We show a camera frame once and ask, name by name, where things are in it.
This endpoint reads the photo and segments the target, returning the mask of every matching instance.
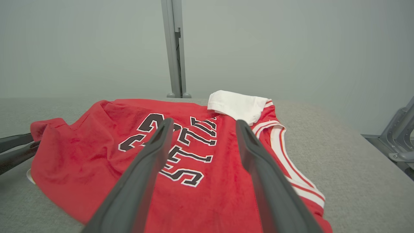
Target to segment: jersey armhole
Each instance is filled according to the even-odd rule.
[[[277,120],[262,122],[253,128],[253,133],[272,155],[277,164],[281,166],[285,177],[291,183],[296,193],[323,209],[325,196],[296,168],[287,155],[284,142],[285,132],[286,128]]]

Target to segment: red jersey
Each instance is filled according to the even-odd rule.
[[[321,228],[332,232],[323,219],[325,197],[290,161],[286,129],[272,101],[260,97],[219,91],[208,107],[102,100],[72,125],[62,118],[34,122],[31,133],[41,143],[32,177],[48,198],[87,223],[165,118],[174,119],[172,145],[156,178],[145,232],[262,232],[238,151],[237,119],[251,125]]]

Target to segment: white fabric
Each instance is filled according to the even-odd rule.
[[[244,120],[252,126],[256,123],[269,99],[242,95],[229,91],[216,91],[210,95],[207,109],[226,114],[235,120]]]

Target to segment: white stripe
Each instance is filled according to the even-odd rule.
[[[273,105],[273,102],[269,102],[269,103],[265,104],[265,108],[270,107],[272,105]]]
[[[301,184],[304,184],[308,186],[299,176],[296,174],[295,171],[291,168],[285,157],[283,156],[282,148],[279,143],[279,134],[280,131],[283,129],[283,126],[276,125],[273,127],[272,132],[270,133],[270,145],[276,154],[279,161],[282,163],[282,166],[286,169],[289,176],[292,178],[292,180],[295,180]]]
[[[266,125],[268,125],[268,124],[270,124],[270,123],[279,123],[279,122],[278,122],[278,121],[273,120],[273,121],[266,121],[266,122],[259,123],[259,124],[257,124],[257,125],[253,128],[253,133],[254,133],[254,134],[256,134],[256,132],[257,132],[257,131],[261,128],[261,127],[266,126]]]
[[[267,128],[269,128],[269,127],[276,126],[276,125],[280,125],[280,126],[282,126],[282,127],[283,127],[283,125],[281,125],[281,124],[279,124],[279,123],[273,123],[273,124],[266,125],[266,127],[262,127],[262,128],[260,128],[260,129],[259,129],[259,131],[257,131],[257,133],[256,133],[256,137],[257,137],[257,138],[259,138],[259,137],[260,137],[260,134],[262,133],[263,129],[267,129]]]
[[[313,192],[317,193],[318,195],[320,195],[321,197],[323,197],[323,199],[325,199],[325,196],[318,189],[314,189],[312,187],[309,187],[308,185],[303,185],[299,182],[296,182],[296,181],[292,180],[291,178],[289,178],[287,176],[285,176],[285,177],[290,183],[295,184],[297,186],[300,186],[301,188],[304,188],[306,190],[313,191]]]
[[[287,160],[290,162],[290,164],[292,165],[292,167],[293,167],[293,169],[294,170],[296,170],[302,177],[303,177],[303,179],[305,179],[307,182],[309,182],[311,185],[312,185],[312,187],[313,188],[316,188],[316,185],[314,184],[314,183],[312,183],[312,181],[310,181],[308,178],[306,178],[306,176],[304,176],[300,171],[299,171],[299,169],[297,169],[296,168],[296,166],[293,164],[293,162],[290,160],[290,158],[289,158],[289,156],[287,155],[287,152],[286,152],[286,144],[285,144],[285,142],[284,142],[284,134],[285,134],[285,132],[286,132],[286,130],[284,130],[283,132],[282,132],[282,145],[283,145],[283,152],[284,152],[284,154],[286,155],[286,158],[287,158]]]
[[[287,155],[286,152],[286,147],[285,147],[285,143],[284,143],[284,133],[286,132],[286,128],[281,125],[278,121],[267,121],[267,122],[263,122],[260,123],[258,125],[256,125],[253,128],[253,132],[257,135],[257,137],[259,138],[260,133],[263,131],[263,129],[268,128],[268,127],[272,127],[272,131],[270,133],[270,143],[271,143],[271,147],[273,149],[273,151],[275,152],[277,158],[279,159],[279,161],[282,163],[283,167],[286,169],[286,171],[288,172],[289,176],[292,177],[286,177],[287,180],[289,182],[291,182],[292,184],[295,184],[297,186],[300,186],[306,190],[310,190],[313,191],[317,194],[319,194],[320,196],[322,196],[323,198],[325,198],[325,196],[316,188],[316,186],[308,179],[306,178],[297,168],[296,166],[293,164],[293,162],[290,160],[289,156]],[[280,131],[282,131],[282,145],[283,145],[283,151],[282,151],[282,147],[280,145],[280,141],[279,141],[279,134]],[[303,179],[305,179],[306,181],[308,181],[312,187],[310,187],[294,170],[297,171],[298,174],[300,174]],[[299,189],[297,187],[292,186],[293,189],[296,191],[296,193],[301,196],[304,197],[306,199],[309,199],[313,202],[315,202],[316,204],[320,205],[322,208],[325,205],[325,201],[318,197],[317,195],[307,192],[303,189]]]
[[[296,193],[301,196],[304,197],[310,201],[315,202],[316,204],[320,205],[322,208],[325,206],[325,202],[318,196],[316,196],[315,194],[303,191],[301,189],[298,189],[296,187],[293,187],[293,189],[296,191]]]

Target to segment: striped trim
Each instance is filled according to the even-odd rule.
[[[257,124],[254,128],[253,128],[253,133],[258,137],[257,132],[261,129],[261,128],[267,128],[272,126],[272,124],[280,124],[278,121],[266,121],[266,122],[262,122]]]
[[[308,178],[306,178],[296,168],[296,166],[287,156],[284,143],[284,133],[286,132],[286,128],[283,125],[281,125],[278,121],[272,120],[257,124],[253,128],[253,133],[257,136],[257,138],[259,138],[263,129],[269,127],[272,127],[272,131],[270,133],[271,147],[274,153],[276,154],[278,160],[286,169],[288,175],[291,177],[289,178],[288,176],[286,176],[288,181],[291,183],[293,189],[299,196],[309,199],[310,201],[315,202],[323,208],[325,205],[325,196],[316,188],[316,186]]]
[[[273,105],[273,102],[272,102],[272,101],[267,102],[267,103],[265,104],[265,108],[270,107],[270,106],[272,106],[272,105]]]
[[[324,207],[325,206],[325,201],[323,201],[321,198],[319,198],[318,196],[316,196],[316,195],[314,195],[314,194],[312,194],[312,193],[309,193],[309,192],[306,192],[306,191],[303,191],[303,190],[301,190],[301,189],[298,189],[298,188],[296,188],[296,187],[293,187],[293,189],[295,190],[295,192],[299,195],[299,196],[301,196],[301,197],[304,197],[304,198],[306,198],[306,199],[308,199],[308,200],[310,200],[310,201],[313,201],[313,202],[315,202],[316,204],[318,204],[320,207]]]
[[[315,184],[312,183],[308,178],[306,178],[306,176],[304,176],[299,169],[296,168],[296,166],[293,164],[293,162],[290,160],[289,156],[287,156],[287,152],[286,152],[286,147],[285,147],[285,142],[284,142],[284,133],[286,132],[286,128],[283,127],[281,133],[279,134],[279,143],[276,143],[275,146],[279,146],[282,148],[282,152],[283,152],[283,156],[285,157],[286,161],[288,162],[288,164],[290,165],[290,167],[293,169],[293,171],[309,186],[316,188]],[[276,138],[273,138],[272,133],[270,134],[270,143],[272,144],[272,148],[273,148],[273,140],[277,140]]]

